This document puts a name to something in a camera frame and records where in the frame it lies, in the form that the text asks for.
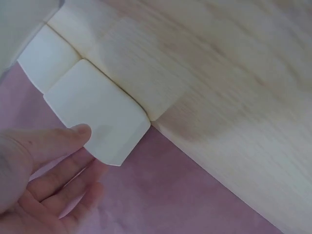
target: fingernail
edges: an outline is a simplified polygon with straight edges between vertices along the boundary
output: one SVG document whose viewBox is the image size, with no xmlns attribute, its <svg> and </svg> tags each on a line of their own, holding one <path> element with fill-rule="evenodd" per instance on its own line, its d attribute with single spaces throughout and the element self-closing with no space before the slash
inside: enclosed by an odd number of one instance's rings
<svg viewBox="0 0 312 234">
<path fill-rule="evenodd" d="M 85 134 L 89 131 L 90 127 L 88 124 L 82 123 L 72 127 L 72 129 L 79 134 Z"/>
</svg>

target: foam pad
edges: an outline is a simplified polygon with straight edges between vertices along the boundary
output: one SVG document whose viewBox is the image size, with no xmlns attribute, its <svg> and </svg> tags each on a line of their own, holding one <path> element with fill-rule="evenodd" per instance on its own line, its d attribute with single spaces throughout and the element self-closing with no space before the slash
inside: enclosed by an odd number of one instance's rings
<svg viewBox="0 0 312 234">
<path fill-rule="evenodd" d="M 34 86 L 46 93 L 80 59 L 69 43 L 45 25 L 22 52 L 18 62 Z"/>
<path fill-rule="evenodd" d="M 109 165 L 120 166 L 150 127 L 143 109 L 84 59 L 44 99 L 67 127 L 90 125 L 92 136 L 85 148 Z"/>
</svg>

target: finger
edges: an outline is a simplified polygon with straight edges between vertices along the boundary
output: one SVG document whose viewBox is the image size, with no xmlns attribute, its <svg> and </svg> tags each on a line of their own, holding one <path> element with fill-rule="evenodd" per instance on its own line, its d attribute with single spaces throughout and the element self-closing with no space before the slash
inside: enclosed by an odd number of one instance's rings
<svg viewBox="0 0 312 234">
<path fill-rule="evenodd" d="M 90 136 L 90 127 L 80 124 L 72 129 L 6 130 L 1 132 L 0 139 L 12 145 L 15 150 L 12 153 L 18 153 L 22 160 L 26 158 L 36 169 L 43 163 L 76 152 Z"/>
<path fill-rule="evenodd" d="M 104 187 L 100 183 L 93 184 L 82 197 L 77 206 L 61 219 L 67 233 L 74 234 L 97 208 L 104 194 Z"/>
<path fill-rule="evenodd" d="M 27 190 L 37 201 L 41 202 L 61 189 L 92 160 L 94 160 L 94 157 L 82 148 L 63 159 L 42 176 L 30 181 Z"/>
<path fill-rule="evenodd" d="M 42 204 L 54 215 L 60 215 L 65 207 L 86 189 L 99 180 L 107 171 L 107 166 L 98 160 L 93 161 L 80 175 L 69 182 L 55 195 L 45 199 Z"/>
</svg>

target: light wood surface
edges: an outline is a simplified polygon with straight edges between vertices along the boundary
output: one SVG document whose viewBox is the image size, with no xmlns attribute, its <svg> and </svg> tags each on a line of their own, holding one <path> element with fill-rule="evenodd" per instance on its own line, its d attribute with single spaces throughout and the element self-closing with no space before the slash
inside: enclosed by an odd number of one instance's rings
<svg viewBox="0 0 312 234">
<path fill-rule="evenodd" d="M 248 205 L 309 234 L 311 12 L 308 0 L 68 0 L 49 25 Z"/>
</svg>

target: pink carpet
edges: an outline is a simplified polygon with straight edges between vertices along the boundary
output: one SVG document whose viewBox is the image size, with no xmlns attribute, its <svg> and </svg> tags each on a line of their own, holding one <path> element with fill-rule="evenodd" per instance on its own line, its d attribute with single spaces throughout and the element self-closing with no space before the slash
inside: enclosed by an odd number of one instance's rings
<svg viewBox="0 0 312 234">
<path fill-rule="evenodd" d="M 63 127 L 17 64 L 0 85 L 0 129 Z M 281 234 L 151 128 L 122 167 L 84 234 Z"/>
</svg>

